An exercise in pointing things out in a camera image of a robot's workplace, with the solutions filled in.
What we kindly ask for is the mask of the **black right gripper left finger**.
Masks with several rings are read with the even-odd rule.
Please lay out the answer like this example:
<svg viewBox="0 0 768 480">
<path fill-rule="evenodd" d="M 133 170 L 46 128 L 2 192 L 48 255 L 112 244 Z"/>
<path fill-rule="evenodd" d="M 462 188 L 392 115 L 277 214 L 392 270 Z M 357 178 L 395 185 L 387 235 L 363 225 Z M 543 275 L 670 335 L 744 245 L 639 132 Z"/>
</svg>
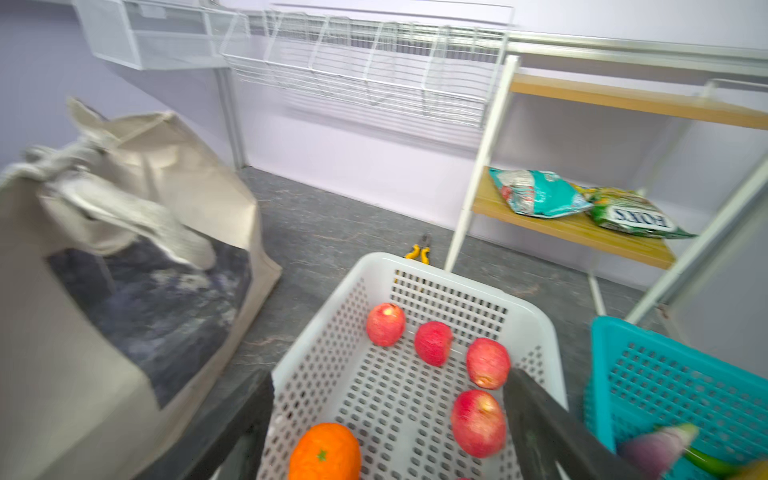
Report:
<svg viewBox="0 0 768 480">
<path fill-rule="evenodd" d="M 257 370 L 182 435 L 139 479 L 254 479 L 273 410 L 268 370 Z"/>
</svg>

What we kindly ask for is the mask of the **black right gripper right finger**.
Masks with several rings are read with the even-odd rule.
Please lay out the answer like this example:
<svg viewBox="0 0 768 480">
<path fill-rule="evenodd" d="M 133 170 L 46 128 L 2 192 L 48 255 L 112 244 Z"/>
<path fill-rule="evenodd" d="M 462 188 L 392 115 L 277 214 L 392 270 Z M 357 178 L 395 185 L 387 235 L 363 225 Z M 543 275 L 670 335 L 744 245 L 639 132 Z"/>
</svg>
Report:
<svg viewBox="0 0 768 480">
<path fill-rule="evenodd" d="M 526 372 L 509 372 L 504 408 L 518 466 L 531 479 L 640 479 Z"/>
</svg>

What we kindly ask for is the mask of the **cream canvas grocery bag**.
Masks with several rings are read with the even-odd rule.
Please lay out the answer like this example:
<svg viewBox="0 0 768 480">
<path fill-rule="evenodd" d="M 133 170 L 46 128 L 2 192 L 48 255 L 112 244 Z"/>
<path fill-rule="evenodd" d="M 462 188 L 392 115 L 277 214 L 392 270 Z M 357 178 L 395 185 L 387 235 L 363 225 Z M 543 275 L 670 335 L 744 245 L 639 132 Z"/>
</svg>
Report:
<svg viewBox="0 0 768 480">
<path fill-rule="evenodd" d="M 131 479 L 165 454 L 281 267 L 249 188 L 176 114 L 109 119 L 1 174 L 1 475 Z"/>
</svg>

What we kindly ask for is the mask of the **green Fox's candy bag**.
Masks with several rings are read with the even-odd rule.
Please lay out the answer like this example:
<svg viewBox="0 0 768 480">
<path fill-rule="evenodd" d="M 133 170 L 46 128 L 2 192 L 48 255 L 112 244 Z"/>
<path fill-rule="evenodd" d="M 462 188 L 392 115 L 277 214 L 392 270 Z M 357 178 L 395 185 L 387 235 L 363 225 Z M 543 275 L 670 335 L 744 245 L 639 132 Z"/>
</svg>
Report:
<svg viewBox="0 0 768 480">
<path fill-rule="evenodd" d="M 577 185 L 574 188 L 592 205 L 588 215 L 601 228 L 654 239 L 696 237 L 635 191 Z"/>
</svg>

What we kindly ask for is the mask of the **teal snack bag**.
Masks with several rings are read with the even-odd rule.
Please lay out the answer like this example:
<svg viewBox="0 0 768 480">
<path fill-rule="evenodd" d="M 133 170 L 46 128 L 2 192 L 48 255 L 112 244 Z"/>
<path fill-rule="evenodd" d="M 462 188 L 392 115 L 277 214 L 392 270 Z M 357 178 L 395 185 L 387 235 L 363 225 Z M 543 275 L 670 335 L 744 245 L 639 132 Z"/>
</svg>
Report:
<svg viewBox="0 0 768 480">
<path fill-rule="evenodd" d="M 490 168 L 488 173 L 505 203 L 518 215 L 555 219 L 592 208 L 574 186 L 554 172 Z"/>
</svg>

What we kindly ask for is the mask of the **red apple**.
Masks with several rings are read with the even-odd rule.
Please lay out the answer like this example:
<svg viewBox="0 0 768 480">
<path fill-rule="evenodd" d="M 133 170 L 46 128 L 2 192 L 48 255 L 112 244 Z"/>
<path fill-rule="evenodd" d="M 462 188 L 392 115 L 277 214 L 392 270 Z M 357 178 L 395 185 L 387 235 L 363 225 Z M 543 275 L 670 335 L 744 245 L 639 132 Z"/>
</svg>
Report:
<svg viewBox="0 0 768 480">
<path fill-rule="evenodd" d="M 439 321 L 430 321 L 421 325 L 414 337 L 417 355 L 428 365 L 441 367 L 451 353 L 453 333 L 451 328 Z"/>
<path fill-rule="evenodd" d="M 405 327 L 403 310 L 393 303 L 382 303 L 369 312 L 366 333 L 375 345 L 389 347 L 403 336 Z"/>
<path fill-rule="evenodd" d="M 497 390 L 507 380 L 512 363 L 507 349 L 500 343 L 478 338 L 467 350 L 466 367 L 469 379 L 486 390 Z"/>
<path fill-rule="evenodd" d="M 506 444 L 506 420 L 498 401 L 488 392 L 472 389 L 456 398 L 451 411 L 454 439 L 475 458 L 487 458 Z"/>
</svg>

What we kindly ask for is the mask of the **red apple back right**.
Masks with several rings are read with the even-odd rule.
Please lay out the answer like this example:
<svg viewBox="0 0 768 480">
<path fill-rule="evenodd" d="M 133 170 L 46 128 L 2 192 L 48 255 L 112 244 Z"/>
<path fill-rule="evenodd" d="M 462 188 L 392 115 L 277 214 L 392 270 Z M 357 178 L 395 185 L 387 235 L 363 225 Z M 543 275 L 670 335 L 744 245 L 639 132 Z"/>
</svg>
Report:
<svg viewBox="0 0 768 480">
<path fill-rule="evenodd" d="M 507 349 L 500 343 L 478 338 L 467 350 L 466 367 L 469 379 L 486 390 L 497 390 L 507 380 L 512 363 Z"/>
</svg>

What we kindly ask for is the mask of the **orange tangerine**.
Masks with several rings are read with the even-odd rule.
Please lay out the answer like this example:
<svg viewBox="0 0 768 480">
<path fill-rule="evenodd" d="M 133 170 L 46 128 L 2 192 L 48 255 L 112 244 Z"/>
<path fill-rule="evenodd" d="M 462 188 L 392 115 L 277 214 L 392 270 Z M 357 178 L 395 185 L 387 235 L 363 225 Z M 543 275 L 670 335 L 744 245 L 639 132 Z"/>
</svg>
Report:
<svg viewBox="0 0 768 480">
<path fill-rule="evenodd" d="M 357 480 L 362 456 L 357 438 L 345 426 L 321 423 L 311 427 L 292 451 L 288 479 Z"/>
</svg>

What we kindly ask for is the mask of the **light purple eggplant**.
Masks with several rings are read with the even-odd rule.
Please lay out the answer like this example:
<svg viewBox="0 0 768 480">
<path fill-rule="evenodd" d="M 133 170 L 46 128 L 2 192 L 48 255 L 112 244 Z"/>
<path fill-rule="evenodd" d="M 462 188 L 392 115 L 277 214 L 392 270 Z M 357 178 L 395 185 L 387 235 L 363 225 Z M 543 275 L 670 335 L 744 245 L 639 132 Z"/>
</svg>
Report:
<svg viewBox="0 0 768 480">
<path fill-rule="evenodd" d="M 661 479 L 697 439 L 697 426 L 685 423 L 662 427 L 634 437 L 617 447 L 618 455 L 644 479 Z"/>
</svg>

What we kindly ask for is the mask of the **teal plastic vegetable basket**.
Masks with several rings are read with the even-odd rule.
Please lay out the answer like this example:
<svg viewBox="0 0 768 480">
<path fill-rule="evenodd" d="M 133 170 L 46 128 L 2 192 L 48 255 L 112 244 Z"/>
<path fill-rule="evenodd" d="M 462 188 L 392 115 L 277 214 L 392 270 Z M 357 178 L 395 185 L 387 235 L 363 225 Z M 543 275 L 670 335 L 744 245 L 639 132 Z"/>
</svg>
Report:
<svg viewBox="0 0 768 480">
<path fill-rule="evenodd" d="M 767 459 L 766 380 L 612 317 L 597 318 L 591 338 L 585 421 L 620 459 L 621 443 L 685 423 L 705 454 L 739 466 Z M 718 478 L 683 454 L 661 479 Z"/>
</svg>

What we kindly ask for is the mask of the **red apple back middle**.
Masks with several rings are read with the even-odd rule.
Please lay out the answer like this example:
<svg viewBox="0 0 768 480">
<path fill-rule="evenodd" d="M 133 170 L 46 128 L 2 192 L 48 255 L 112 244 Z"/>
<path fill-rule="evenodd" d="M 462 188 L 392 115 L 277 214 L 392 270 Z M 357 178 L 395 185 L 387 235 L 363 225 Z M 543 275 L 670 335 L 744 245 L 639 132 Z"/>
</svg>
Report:
<svg viewBox="0 0 768 480">
<path fill-rule="evenodd" d="M 441 367 L 451 353 L 453 333 L 451 328 L 439 321 L 430 321 L 421 325 L 414 337 L 417 355 L 428 365 Z"/>
</svg>

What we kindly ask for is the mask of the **white plastic fruit basket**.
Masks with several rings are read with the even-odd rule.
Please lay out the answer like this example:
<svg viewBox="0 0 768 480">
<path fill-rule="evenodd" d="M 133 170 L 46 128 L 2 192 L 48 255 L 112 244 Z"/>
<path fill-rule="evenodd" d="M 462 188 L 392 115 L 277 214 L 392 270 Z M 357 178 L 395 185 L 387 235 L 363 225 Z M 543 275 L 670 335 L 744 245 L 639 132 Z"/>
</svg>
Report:
<svg viewBox="0 0 768 480">
<path fill-rule="evenodd" d="M 375 345 L 369 312 L 399 306 L 403 336 Z M 441 367 L 424 362 L 414 337 L 439 321 L 453 333 Z M 387 253 L 362 257 L 315 314 L 273 370 L 273 411 L 258 475 L 284 479 L 300 438 L 314 425 L 338 423 L 357 438 L 365 479 L 517 479 L 507 445 L 478 459 L 456 443 L 450 413 L 472 388 L 466 352 L 479 337 L 495 340 L 512 364 L 558 403 L 567 394 L 556 332 L 533 304 L 459 275 Z"/>
</svg>

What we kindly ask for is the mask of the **green pepper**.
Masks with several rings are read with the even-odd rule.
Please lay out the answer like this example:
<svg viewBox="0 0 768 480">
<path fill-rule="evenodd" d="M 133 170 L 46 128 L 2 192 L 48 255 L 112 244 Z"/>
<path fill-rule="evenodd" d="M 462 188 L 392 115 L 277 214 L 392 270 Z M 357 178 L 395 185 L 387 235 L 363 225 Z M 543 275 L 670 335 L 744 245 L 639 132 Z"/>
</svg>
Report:
<svg viewBox="0 0 768 480">
<path fill-rule="evenodd" d="M 689 447 L 685 451 L 684 457 L 695 467 L 718 479 L 734 477 L 739 475 L 743 470 L 742 466 L 728 463 L 724 460 L 705 454 L 693 447 Z"/>
</svg>

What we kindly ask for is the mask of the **red apple back left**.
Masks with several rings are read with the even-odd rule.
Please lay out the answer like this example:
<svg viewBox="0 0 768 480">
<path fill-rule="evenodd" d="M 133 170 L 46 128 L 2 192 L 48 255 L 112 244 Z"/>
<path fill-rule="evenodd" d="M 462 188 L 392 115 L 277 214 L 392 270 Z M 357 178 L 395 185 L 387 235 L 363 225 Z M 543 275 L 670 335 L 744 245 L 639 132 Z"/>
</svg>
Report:
<svg viewBox="0 0 768 480">
<path fill-rule="evenodd" d="M 375 345 L 389 347 L 403 336 L 405 327 L 403 310 L 393 303 L 382 303 L 369 312 L 366 333 Z"/>
</svg>

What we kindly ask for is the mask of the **yellow lemon in teal basket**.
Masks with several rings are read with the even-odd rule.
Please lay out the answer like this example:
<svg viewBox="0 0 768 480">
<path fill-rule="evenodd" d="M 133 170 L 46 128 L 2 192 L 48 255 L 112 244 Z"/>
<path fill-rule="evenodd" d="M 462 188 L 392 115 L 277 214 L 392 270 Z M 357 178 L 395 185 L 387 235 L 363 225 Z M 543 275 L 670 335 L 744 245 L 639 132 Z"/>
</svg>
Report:
<svg viewBox="0 0 768 480">
<path fill-rule="evenodd" d="M 757 460 L 740 466 L 728 480 L 768 480 L 768 460 Z"/>
</svg>

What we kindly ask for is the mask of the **white wooden two-tier shelf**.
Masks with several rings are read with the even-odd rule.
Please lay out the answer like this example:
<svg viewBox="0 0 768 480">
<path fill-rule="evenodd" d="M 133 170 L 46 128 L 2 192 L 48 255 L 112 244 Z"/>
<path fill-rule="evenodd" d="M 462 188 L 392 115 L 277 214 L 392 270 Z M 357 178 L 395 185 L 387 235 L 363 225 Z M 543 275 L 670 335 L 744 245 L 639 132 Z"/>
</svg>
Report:
<svg viewBox="0 0 768 480">
<path fill-rule="evenodd" d="M 483 215 L 510 224 L 523 235 L 526 249 L 584 267 L 599 314 L 606 311 L 600 275 L 635 283 L 655 269 L 657 279 L 626 317 L 638 323 L 762 191 L 766 161 L 759 160 L 737 182 L 695 238 L 676 246 L 601 228 L 583 214 L 553 220 L 515 214 L 492 189 L 488 168 L 497 163 L 551 170 L 578 185 L 648 193 L 673 177 L 683 153 L 693 149 L 695 133 L 764 132 L 767 115 L 725 102 L 720 79 L 684 95 L 523 73 L 520 64 L 518 56 L 504 55 L 491 79 L 482 136 L 445 267 L 454 268 L 473 217 Z"/>
</svg>

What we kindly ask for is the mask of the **yellow handled pliers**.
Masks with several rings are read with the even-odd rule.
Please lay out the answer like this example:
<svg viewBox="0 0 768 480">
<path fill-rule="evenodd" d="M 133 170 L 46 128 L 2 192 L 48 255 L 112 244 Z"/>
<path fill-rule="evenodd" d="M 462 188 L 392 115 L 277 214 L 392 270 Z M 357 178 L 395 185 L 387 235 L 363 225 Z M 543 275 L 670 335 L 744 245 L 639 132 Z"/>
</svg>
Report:
<svg viewBox="0 0 768 480">
<path fill-rule="evenodd" d="M 432 236 L 429 233 L 423 234 L 404 258 L 430 265 L 431 243 Z"/>
</svg>

